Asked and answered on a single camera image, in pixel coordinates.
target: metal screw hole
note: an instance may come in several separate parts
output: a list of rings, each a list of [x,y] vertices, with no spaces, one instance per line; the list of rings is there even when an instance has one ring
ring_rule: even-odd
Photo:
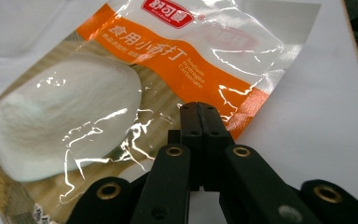
[[[322,200],[329,203],[340,203],[342,202],[342,196],[336,192],[333,188],[326,185],[318,185],[313,188],[313,192]]]
[[[251,151],[245,147],[234,147],[232,151],[234,152],[235,155],[239,157],[248,157],[251,155]]]
[[[170,156],[180,156],[183,153],[183,150],[179,147],[170,147],[165,151]]]
[[[116,198],[121,191],[121,187],[116,182],[106,183],[97,190],[97,197],[101,200]]]

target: black plastic part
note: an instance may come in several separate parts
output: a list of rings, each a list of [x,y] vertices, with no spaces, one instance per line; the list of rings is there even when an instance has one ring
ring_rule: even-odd
[[[162,147],[132,215],[132,224],[187,223],[190,149]]]
[[[204,175],[205,191],[220,191],[223,172],[224,151],[233,145],[234,140],[227,131],[216,108],[204,103],[198,103],[204,137]]]
[[[321,223],[254,149],[228,147],[225,159],[227,181],[222,194],[235,191],[249,223]]]
[[[323,223],[358,224],[358,201],[335,184],[324,180],[307,181],[299,196]]]
[[[127,180],[117,177],[100,179],[80,198],[66,223],[126,223],[125,215],[131,212],[128,207],[130,197],[131,187]]]
[[[188,103],[180,114],[181,143],[191,149],[191,190],[219,191],[224,149],[234,140],[212,105]]]
[[[249,214],[233,190],[220,192],[219,203],[227,224],[249,223]]]
[[[191,150],[190,189],[200,190],[203,182],[203,130],[198,103],[188,103],[180,107],[181,144]]]

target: snack package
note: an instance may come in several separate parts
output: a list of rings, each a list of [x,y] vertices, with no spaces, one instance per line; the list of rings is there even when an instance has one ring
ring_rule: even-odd
[[[104,5],[76,30],[82,40],[63,41],[0,97],[2,217],[65,223],[95,181],[144,174],[168,130],[180,129],[184,103],[215,106],[238,137],[300,52],[318,9],[275,1]]]

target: product image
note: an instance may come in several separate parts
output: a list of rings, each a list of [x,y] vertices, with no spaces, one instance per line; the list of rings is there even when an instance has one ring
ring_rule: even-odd
[[[0,100],[0,165],[33,181],[105,156],[133,124],[140,89],[126,65],[70,56]]]

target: plastic food bag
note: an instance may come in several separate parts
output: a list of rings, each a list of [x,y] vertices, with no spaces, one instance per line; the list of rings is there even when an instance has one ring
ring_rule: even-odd
[[[54,220],[64,223],[78,198],[96,180],[118,176],[133,164],[138,164],[141,173],[146,172],[159,148],[166,144],[167,131],[180,128],[178,108],[183,103],[198,101],[215,106],[227,129],[234,138],[238,137],[300,52],[317,11],[316,5],[271,1],[109,2],[76,30],[86,42],[62,42],[13,83],[0,98],[0,104],[3,104],[10,97],[22,97],[24,107],[13,105],[13,108],[20,110],[19,114],[25,110],[26,113],[31,111],[29,113],[32,115],[45,115],[57,109],[59,113],[53,121],[68,120],[73,115],[74,112],[65,113],[61,105],[69,105],[69,108],[76,108],[80,104],[95,106],[89,111],[86,106],[80,107],[82,111],[87,111],[82,117],[76,117],[73,122],[57,122],[59,128],[54,126],[43,133],[57,135],[55,140],[40,137],[40,142],[39,138],[31,141],[26,136],[21,139],[25,148],[28,148],[28,143],[31,145],[26,150],[32,150],[40,144],[55,146],[51,151],[60,151],[61,154],[48,154],[55,160],[52,163],[55,164],[54,172],[19,178],[6,168],[10,167],[6,166],[7,163],[14,162],[11,169],[30,168],[22,163],[16,165],[15,161],[0,161],[0,211],[3,217],[11,223],[33,219],[37,222]],[[115,102],[109,102],[108,99],[116,96],[103,95],[109,94],[107,91],[98,94],[90,92],[95,97],[81,94],[82,91],[95,89],[92,85],[97,85],[92,79],[97,74],[93,75],[92,71],[88,72],[92,76],[90,79],[79,75],[85,78],[82,81],[89,83],[89,88],[88,85],[82,85],[80,93],[76,88],[72,88],[74,93],[65,92],[70,90],[65,85],[72,81],[59,77],[62,71],[58,68],[67,64],[68,60],[72,62],[78,55],[91,57],[88,63],[95,59],[119,64],[117,67],[127,66],[136,72],[140,80],[142,99],[136,116],[131,125],[124,129],[124,139],[119,143],[111,142],[107,155],[104,155],[105,150],[101,152],[101,145],[105,146],[109,137],[105,137],[102,144],[96,136],[115,134],[115,127],[100,126],[99,121],[122,118],[120,115],[126,114],[128,108],[106,109],[104,114],[93,117],[98,111],[97,107],[107,105],[109,108],[109,104]],[[76,74],[85,73],[86,70],[76,70]],[[39,79],[41,74],[47,72],[51,76]],[[53,86],[55,94],[54,88],[62,88],[64,93],[46,98],[45,103],[43,97],[39,102],[38,98],[32,101],[32,96],[18,95],[19,90],[27,86],[35,89],[46,83]],[[130,85],[122,83],[121,87]],[[115,85],[115,88],[121,87],[120,84]],[[68,98],[61,101],[60,97],[64,95]],[[63,103],[56,104],[53,99]],[[120,96],[120,100],[133,101],[132,98],[127,99],[126,95]],[[50,105],[48,113],[44,105]],[[30,133],[33,129],[28,128],[34,127],[36,122],[27,118],[16,120],[10,126],[12,132],[21,127],[19,132]],[[48,120],[43,116],[37,118]],[[57,133],[59,129],[63,129],[63,132]],[[79,134],[77,138],[71,138],[74,136],[71,134],[75,133]],[[14,150],[10,148],[14,144],[10,144],[11,140],[6,137],[8,135],[0,135],[1,140],[7,142],[5,150]],[[76,154],[76,147],[72,143],[84,147],[87,153]],[[0,150],[0,158],[5,155],[5,151]],[[26,160],[41,160],[40,166],[43,166],[43,160],[35,153]],[[37,165],[32,169],[38,174]]]

